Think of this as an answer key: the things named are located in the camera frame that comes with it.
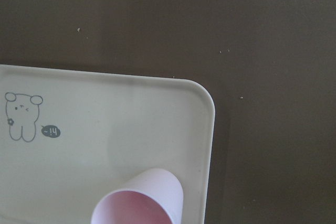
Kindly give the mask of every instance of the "speech bubble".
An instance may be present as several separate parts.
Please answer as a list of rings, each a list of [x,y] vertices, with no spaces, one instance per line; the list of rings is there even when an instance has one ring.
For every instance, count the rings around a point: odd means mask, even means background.
[[[59,128],[54,125],[42,126],[41,132],[44,136],[48,136],[51,138],[57,138],[61,135],[61,131],[59,130]]]

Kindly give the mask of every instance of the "bear ears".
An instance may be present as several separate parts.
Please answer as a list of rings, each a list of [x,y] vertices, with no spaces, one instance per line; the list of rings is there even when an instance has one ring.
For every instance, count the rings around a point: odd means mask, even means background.
[[[8,92],[5,94],[5,98],[9,102],[14,102],[16,100],[16,94]]]
[[[43,103],[43,99],[39,95],[34,95],[30,97],[30,102],[35,105],[40,105],[41,103]]]
[[[14,102],[16,100],[16,94],[8,92],[5,94],[5,98],[9,102]],[[30,97],[30,102],[35,105],[40,105],[43,102],[43,98],[39,95],[34,95]]]

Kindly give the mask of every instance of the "bear face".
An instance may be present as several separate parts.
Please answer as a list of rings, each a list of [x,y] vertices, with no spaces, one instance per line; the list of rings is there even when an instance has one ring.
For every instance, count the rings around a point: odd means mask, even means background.
[[[12,139],[22,138],[31,142],[35,138],[35,122],[39,117],[39,105],[43,99],[39,95],[6,93],[6,114],[9,134]]]

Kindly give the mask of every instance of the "cup rim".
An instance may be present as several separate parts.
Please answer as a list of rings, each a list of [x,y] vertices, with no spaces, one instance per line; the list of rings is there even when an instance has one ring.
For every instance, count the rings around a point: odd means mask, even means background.
[[[175,224],[174,223],[174,221],[173,221],[173,218],[172,218],[172,216],[171,216],[171,213],[169,213],[151,194],[148,194],[148,193],[144,193],[143,191],[141,191],[141,190],[138,190],[138,189],[133,189],[133,188],[127,188],[127,187],[125,187],[125,188],[119,188],[119,189],[116,189],[116,190],[113,190],[113,191],[111,191],[110,193],[108,193],[108,194],[106,194],[104,197],[102,197],[101,199],[100,199],[100,201],[96,204],[96,206],[95,206],[95,208],[94,208],[94,210],[93,210],[93,212],[92,212],[92,215],[91,215],[91,223],[92,223],[92,219],[93,219],[93,216],[94,216],[94,214],[95,214],[95,212],[96,212],[96,210],[97,210],[97,208],[98,208],[98,206],[99,206],[99,204],[101,203],[101,202],[103,202],[106,198],[108,198],[108,197],[110,197],[111,195],[113,195],[113,194],[116,194],[116,193],[120,193],[120,192],[123,192],[123,191],[131,191],[131,192],[134,192],[134,193],[138,193],[138,194],[142,194],[142,195],[144,195],[144,196],[146,196],[146,197],[148,197],[148,198],[150,198],[152,201],[154,201],[156,204],[158,204],[162,209],[163,209],[163,211],[165,212],[165,214],[168,216],[168,218],[169,218],[169,221],[170,221],[170,224]]]

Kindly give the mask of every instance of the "paper cup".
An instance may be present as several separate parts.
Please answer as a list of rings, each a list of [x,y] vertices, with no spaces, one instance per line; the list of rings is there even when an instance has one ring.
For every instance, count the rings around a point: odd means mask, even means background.
[[[183,190],[164,169],[149,169],[104,196],[91,224],[181,224]]]

